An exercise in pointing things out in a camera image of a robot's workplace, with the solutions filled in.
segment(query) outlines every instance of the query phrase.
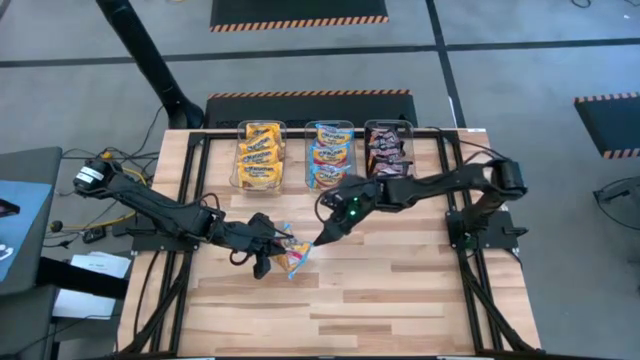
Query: chip bag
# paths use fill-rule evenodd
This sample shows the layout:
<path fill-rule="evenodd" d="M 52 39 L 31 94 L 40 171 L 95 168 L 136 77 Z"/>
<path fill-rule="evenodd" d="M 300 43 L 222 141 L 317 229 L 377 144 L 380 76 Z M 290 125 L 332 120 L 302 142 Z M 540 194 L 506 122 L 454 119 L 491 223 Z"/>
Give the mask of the chip bag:
<path fill-rule="evenodd" d="M 311 184 L 312 189 L 326 189 L 334 187 L 347 176 L 347 170 L 350 165 L 343 167 L 335 167 L 331 165 L 311 165 Z"/>
<path fill-rule="evenodd" d="M 319 146 L 337 146 L 348 144 L 353 138 L 353 129 L 339 129 L 335 126 L 316 124 Z"/>
<path fill-rule="evenodd" d="M 249 123 L 247 124 L 247 139 L 252 139 L 256 136 L 262 135 L 271 131 L 275 137 L 276 142 L 282 144 L 282 137 L 280 136 L 280 124 L 278 123 Z"/>
<path fill-rule="evenodd" d="M 311 146 L 309 151 L 311 151 L 313 164 L 338 167 L 347 163 L 349 154 L 348 144 L 331 147 Z"/>
<path fill-rule="evenodd" d="M 238 157 L 239 164 L 262 165 L 275 164 L 280 160 L 280 147 L 274 145 L 266 150 L 254 151 Z"/>
<path fill-rule="evenodd" d="M 245 143 L 239 144 L 242 154 L 248 154 L 254 151 L 269 149 L 276 146 L 276 138 L 273 131 L 268 130 L 254 138 L 247 140 Z"/>
<path fill-rule="evenodd" d="M 283 232 L 293 236 L 290 224 L 284 225 Z M 282 234 L 276 232 L 275 236 L 282 237 Z M 278 239 L 277 241 L 287 251 L 287 253 L 276 255 L 272 257 L 272 259 L 287 272 L 288 278 L 291 280 L 300 267 L 307 261 L 313 244 L 306 241 L 300 241 L 295 237 Z"/>
<path fill-rule="evenodd" d="M 282 162 L 266 165 L 238 164 L 238 182 L 243 189 L 280 185 L 282 182 Z"/>

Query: orange and black striped tape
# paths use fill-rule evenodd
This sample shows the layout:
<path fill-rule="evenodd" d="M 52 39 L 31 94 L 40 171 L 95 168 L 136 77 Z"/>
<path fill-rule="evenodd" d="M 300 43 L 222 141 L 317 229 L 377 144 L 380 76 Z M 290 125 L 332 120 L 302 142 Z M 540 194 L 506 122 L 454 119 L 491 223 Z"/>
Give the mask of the orange and black striped tape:
<path fill-rule="evenodd" d="M 629 98 L 634 98 L 634 97 L 638 97 L 638 96 L 640 96 L 640 95 L 638 95 L 638 93 L 634 91 L 634 92 L 622 93 L 622 94 L 606 94 L 606 95 L 597 95 L 597 96 L 583 96 L 583 97 L 575 98 L 573 100 L 573 102 L 575 104 L 575 103 L 591 102 L 591 101 L 629 99 Z"/>
<path fill-rule="evenodd" d="M 607 150 L 602 154 L 602 157 L 605 159 L 624 159 L 628 157 L 638 157 L 640 154 L 640 148 L 635 149 L 618 149 L 618 150 Z"/>
<path fill-rule="evenodd" d="M 278 96 L 334 96 L 334 95 L 411 95 L 411 91 L 404 90 L 316 90 L 316 91 L 260 91 L 248 93 L 213 93 L 213 98 L 234 97 L 278 97 Z"/>
<path fill-rule="evenodd" d="M 307 19 L 307 20 L 287 20 L 287 21 L 267 21 L 257 23 L 225 24 L 211 26 L 212 32 L 232 32 L 232 31 L 253 31 L 253 30 L 274 30 L 292 29 L 315 26 L 340 26 L 340 25 L 362 25 L 379 24 L 389 22 L 388 16 L 354 16 L 343 18 Z"/>

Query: wooden tabletop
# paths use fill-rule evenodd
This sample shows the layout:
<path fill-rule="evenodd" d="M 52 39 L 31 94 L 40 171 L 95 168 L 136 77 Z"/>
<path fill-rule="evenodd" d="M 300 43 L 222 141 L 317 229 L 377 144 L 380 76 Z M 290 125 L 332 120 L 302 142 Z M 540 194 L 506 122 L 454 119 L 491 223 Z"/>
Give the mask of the wooden tabletop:
<path fill-rule="evenodd" d="M 464 129 L 459 134 L 488 146 L 484 131 Z M 162 143 L 153 189 L 172 198 L 178 195 L 188 136 L 189 131 L 167 131 Z M 313 241 L 322 225 L 313 212 L 316 195 L 305 185 L 304 140 L 287 141 L 283 191 L 271 197 L 245 196 L 229 185 L 235 146 L 232 140 L 212 142 L 204 193 L 220 197 L 227 220 L 247 221 L 263 212 L 273 221 L 292 224 L 297 238 Z M 414 149 L 418 176 L 441 172 L 434 140 L 416 139 Z M 462 144 L 465 158 L 477 150 Z M 357 154 L 358 173 L 364 174 L 362 140 L 357 141 Z M 199 158 L 197 148 L 190 196 Z M 475 201 L 478 194 L 472 195 Z M 373 213 L 350 236 L 314 248 L 293 280 L 275 263 L 265 278 L 254 280 L 252 261 L 236 267 L 228 261 L 229 250 L 202 246 L 191 268 L 179 355 L 472 354 L 457 257 L 448 244 L 446 210 L 446 197 L 440 196 L 402 215 Z M 151 257 L 140 254 L 133 265 L 118 332 L 122 345 L 132 340 Z M 485 257 L 496 305 L 526 342 L 539 346 L 519 264 L 504 250 L 485 251 Z M 161 254 L 151 272 L 140 327 L 156 306 L 164 260 Z M 485 312 L 477 305 L 484 345 L 490 348 Z M 168 348 L 173 308 L 166 319 L 161 349 Z"/>

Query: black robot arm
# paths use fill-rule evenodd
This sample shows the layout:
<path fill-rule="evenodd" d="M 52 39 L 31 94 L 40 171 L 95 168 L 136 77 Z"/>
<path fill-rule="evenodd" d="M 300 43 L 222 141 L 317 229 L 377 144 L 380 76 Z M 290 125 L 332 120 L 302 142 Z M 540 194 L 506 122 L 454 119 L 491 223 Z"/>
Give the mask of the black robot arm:
<path fill-rule="evenodd" d="M 491 180 L 485 170 L 492 170 Z M 371 180 L 348 176 L 339 187 L 326 191 L 318 202 L 333 210 L 314 245 L 338 241 L 374 210 L 400 212 L 419 200 L 462 190 L 480 190 L 482 197 L 462 210 L 461 227 L 474 233 L 487 226 L 489 216 L 507 200 L 517 200 L 527 192 L 518 163 L 492 160 L 469 164 L 448 173 L 421 179 L 376 177 Z"/>
<path fill-rule="evenodd" d="M 285 253 L 275 241 L 274 226 L 268 216 L 256 213 L 247 224 L 225 222 L 225 213 L 219 208 L 205 206 L 202 201 L 180 204 L 135 182 L 114 161 L 88 160 L 73 185 L 75 192 L 83 197 L 118 200 L 149 217 L 160 232 L 176 239 L 205 242 L 230 249 L 232 253 L 244 252 L 247 258 L 255 255 L 256 279 L 269 272 L 270 256 Z"/>

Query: gray floor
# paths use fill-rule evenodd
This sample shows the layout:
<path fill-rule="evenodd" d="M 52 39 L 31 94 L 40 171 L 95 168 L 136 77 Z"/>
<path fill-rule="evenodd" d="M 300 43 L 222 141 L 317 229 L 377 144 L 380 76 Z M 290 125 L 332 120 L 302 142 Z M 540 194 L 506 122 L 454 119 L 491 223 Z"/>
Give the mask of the gray floor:
<path fill-rule="evenodd" d="M 163 54 L 434 43 L 423 0 L 387 0 L 391 22 L 239 34 L 208 31 L 211 0 L 136 0 Z M 447 43 L 611 39 L 638 36 L 640 7 L 595 0 L 436 0 Z M 125 56 L 95 4 L 14 0 L 0 20 L 0 61 Z M 494 147 L 522 163 L 530 193 L 510 204 L 525 278 L 543 347 L 550 352 L 640 358 L 640 234 L 597 209 L 591 191 L 630 175 L 639 160 L 603 160 L 572 106 L 576 96 L 637 91 L 637 46 L 449 54 L 469 127 L 485 127 Z M 452 126 L 438 56 L 433 52 L 170 63 L 187 95 L 307 89 L 409 88 L 421 125 Z M 0 152 L 59 145 L 135 150 L 159 106 L 135 65 L 0 68 Z M 147 150 L 159 148 L 164 114 Z M 68 191 L 80 160 L 63 161 Z M 56 198 L 51 218 L 83 224 L 106 207 Z M 110 215 L 126 213 L 113 209 Z M 125 251 L 126 238 L 74 243 L 70 257 Z M 112 334 L 64 343 L 61 358 L 97 356 Z"/>

